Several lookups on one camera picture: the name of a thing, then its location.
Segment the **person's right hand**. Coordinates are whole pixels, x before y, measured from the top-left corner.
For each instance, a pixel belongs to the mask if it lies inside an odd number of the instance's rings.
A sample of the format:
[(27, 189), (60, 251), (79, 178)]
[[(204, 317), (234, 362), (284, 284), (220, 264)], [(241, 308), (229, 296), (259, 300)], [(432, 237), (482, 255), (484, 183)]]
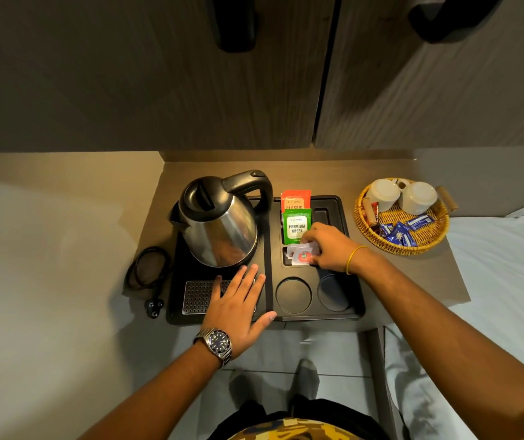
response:
[[(320, 267), (326, 270), (332, 270), (334, 272), (345, 272), (346, 262), (351, 252), (360, 244), (354, 242), (344, 233), (339, 231), (334, 226), (332, 227), (332, 266), (331, 267)], [(361, 272), (358, 260), (360, 250), (356, 252), (350, 266), (350, 270), (353, 274), (359, 274)]]

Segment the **white sachets with red print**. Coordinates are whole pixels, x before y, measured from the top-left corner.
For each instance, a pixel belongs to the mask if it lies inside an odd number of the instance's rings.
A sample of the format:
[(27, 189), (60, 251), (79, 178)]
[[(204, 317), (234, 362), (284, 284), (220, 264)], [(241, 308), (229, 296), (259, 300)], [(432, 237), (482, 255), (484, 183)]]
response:
[(313, 258), (319, 256), (320, 247), (317, 242), (305, 244), (289, 244), (286, 247), (285, 256), (292, 266), (310, 265)]

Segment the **person's left forearm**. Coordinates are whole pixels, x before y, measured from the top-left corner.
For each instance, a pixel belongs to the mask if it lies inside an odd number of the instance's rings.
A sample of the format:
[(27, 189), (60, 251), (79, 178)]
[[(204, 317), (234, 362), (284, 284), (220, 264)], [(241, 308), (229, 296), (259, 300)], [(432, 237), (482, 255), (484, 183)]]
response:
[(196, 342), (78, 440), (167, 440), (221, 364)]

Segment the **person's right forearm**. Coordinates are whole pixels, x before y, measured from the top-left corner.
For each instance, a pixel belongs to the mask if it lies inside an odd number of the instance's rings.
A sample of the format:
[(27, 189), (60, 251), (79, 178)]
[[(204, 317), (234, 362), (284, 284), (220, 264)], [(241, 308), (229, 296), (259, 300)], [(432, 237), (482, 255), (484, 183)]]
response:
[(361, 249), (358, 274), (478, 440), (524, 440), (524, 364), (388, 260)]

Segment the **green tea bag sachet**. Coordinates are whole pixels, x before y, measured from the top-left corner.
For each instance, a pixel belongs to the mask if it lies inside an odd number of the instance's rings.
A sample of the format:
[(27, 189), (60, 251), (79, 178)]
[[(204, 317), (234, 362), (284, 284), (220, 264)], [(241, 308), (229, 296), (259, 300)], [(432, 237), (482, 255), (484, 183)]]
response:
[(282, 213), (284, 245), (299, 244), (304, 233), (312, 226), (311, 208), (285, 209)]

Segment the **metal drip grille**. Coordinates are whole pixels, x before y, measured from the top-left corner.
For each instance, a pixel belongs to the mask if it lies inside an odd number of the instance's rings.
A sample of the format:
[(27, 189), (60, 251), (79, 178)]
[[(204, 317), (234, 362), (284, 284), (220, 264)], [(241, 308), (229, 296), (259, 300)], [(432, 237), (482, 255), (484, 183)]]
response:
[(213, 280), (186, 281), (181, 307), (182, 315), (205, 315), (210, 304), (213, 285)]

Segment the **yellow wrist band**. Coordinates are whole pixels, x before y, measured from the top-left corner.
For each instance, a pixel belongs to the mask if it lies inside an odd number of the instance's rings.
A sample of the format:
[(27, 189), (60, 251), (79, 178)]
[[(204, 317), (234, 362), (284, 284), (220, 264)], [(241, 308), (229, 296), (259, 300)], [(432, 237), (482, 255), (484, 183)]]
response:
[(352, 264), (352, 260), (354, 258), (354, 255), (356, 254), (356, 252), (360, 249), (366, 249), (367, 246), (364, 246), (364, 245), (359, 245), (357, 246), (352, 252), (351, 254), (349, 255), (348, 259), (347, 259), (347, 262), (346, 262), (346, 267), (345, 267), (345, 273), (347, 275), (351, 275), (353, 274), (353, 272), (350, 270), (350, 266)]

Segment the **silver wristwatch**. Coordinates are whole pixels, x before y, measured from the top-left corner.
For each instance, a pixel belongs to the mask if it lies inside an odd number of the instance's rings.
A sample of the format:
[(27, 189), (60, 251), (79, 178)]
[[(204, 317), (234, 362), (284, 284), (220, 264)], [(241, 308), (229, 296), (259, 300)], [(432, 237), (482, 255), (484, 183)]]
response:
[(233, 354), (232, 341), (228, 333), (223, 330), (218, 328), (201, 329), (192, 342), (193, 344), (198, 342), (204, 344), (208, 351), (219, 360), (219, 369), (231, 361)]

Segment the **black plastic hospitality tray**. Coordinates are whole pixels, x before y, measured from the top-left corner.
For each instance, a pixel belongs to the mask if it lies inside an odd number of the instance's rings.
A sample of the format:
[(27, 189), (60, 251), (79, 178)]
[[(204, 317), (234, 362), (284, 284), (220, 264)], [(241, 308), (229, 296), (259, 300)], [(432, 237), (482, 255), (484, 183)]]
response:
[[(314, 265), (292, 266), (287, 261), (280, 207), (280, 199), (274, 198), (271, 211), (258, 222), (257, 247), (245, 261), (248, 266), (258, 264), (258, 272), (266, 275), (254, 319), (272, 310), (277, 313), (276, 323), (362, 318), (366, 306), (356, 276)], [(193, 257), (179, 231), (176, 237), (166, 319), (171, 325), (200, 325), (204, 315), (181, 313), (186, 281), (213, 281), (220, 275), (224, 293), (239, 265), (203, 265)]]

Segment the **stainless steel electric kettle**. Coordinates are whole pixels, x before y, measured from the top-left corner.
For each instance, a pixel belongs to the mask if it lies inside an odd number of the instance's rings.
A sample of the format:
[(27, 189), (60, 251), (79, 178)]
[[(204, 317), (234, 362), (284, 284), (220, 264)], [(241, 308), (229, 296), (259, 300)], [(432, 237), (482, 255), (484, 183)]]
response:
[(273, 202), (273, 186), (260, 170), (191, 181), (173, 205), (170, 223), (203, 265), (244, 263), (258, 243), (257, 222)]

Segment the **white ceramic cup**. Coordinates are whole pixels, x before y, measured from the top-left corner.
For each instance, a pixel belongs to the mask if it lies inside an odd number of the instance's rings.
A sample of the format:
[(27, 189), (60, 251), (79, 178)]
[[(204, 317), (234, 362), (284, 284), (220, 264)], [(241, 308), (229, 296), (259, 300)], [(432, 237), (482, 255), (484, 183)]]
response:
[(399, 181), (398, 206), (407, 214), (421, 215), (438, 199), (438, 193), (426, 182)]
[(399, 199), (401, 190), (390, 179), (377, 179), (371, 183), (366, 193), (370, 203), (378, 203), (379, 212), (388, 211)]

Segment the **round wicker basket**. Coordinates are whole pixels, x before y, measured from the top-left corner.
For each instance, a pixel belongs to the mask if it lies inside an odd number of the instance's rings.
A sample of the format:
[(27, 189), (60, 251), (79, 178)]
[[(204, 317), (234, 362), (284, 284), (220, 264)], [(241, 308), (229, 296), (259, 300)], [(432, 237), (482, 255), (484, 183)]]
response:
[[(417, 182), (403, 178), (386, 178), (390, 179), (396, 184), (399, 181)], [(390, 243), (386, 238), (379, 236), (379, 225), (382, 223), (396, 225), (397, 222), (405, 223), (409, 219), (412, 219), (418, 215), (407, 214), (398, 206), (398, 201), (385, 212), (379, 212), (379, 222), (373, 228), (368, 227), (365, 221), (365, 213), (361, 204), (362, 199), (366, 196), (369, 186), (361, 192), (360, 196), (356, 199), (354, 205), (354, 218), (356, 225), (363, 234), (363, 236), (370, 241), (375, 247), (400, 256), (412, 256), (422, 254), (437, 244), (439, 244), (443, 238), (445, 238), (449, 231), (449, 215), (458, 209), (456, 201), (449, 194), (447, 189), (443, 186), (434, 187), (438, 193), (438, 199), (424, 214), (429, 214), (435, 218), (435, 222), (421, 228), (417, 231), (410, 230), (412, 237), (414, 238), (417, 246), (415, 247), (403, 247), (396, 244)]]

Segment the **person's black trousers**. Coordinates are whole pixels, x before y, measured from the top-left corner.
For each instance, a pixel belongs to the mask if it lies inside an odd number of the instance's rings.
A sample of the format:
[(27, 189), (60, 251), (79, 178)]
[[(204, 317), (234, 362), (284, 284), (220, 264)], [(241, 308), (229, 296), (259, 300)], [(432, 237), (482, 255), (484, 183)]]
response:
[(389, 434), (371, 416), (327, 399), (310, 401), (305, 398), (289, 405), (286, 411), (271, 414), (267, 414), (262, 404), (255, 400), (244, 402), (235, 413), (218, 425), (207, 440), (228, 440), (243, 429), (284, 418), (326, 422), (346, 429), (364, 440), (391, 440)]

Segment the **person's yellow patterned shirt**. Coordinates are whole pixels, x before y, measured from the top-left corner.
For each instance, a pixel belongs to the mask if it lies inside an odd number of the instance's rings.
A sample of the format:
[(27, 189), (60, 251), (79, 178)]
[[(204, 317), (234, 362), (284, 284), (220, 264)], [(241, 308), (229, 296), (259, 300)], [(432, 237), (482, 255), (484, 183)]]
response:
[(332, 424), (299, 418), (259, 423), (243, 429), (228, 440), (364, 440)]

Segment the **narrow brown cabinet door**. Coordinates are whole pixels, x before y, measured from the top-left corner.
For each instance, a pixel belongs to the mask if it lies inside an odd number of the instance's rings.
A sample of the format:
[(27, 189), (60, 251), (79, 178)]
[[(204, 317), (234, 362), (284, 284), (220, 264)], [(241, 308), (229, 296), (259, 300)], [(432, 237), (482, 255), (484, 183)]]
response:
[(524, 147), (524, 0), (439, 44), (409, 13), (449, 0), (339, 1), (317, 148)]

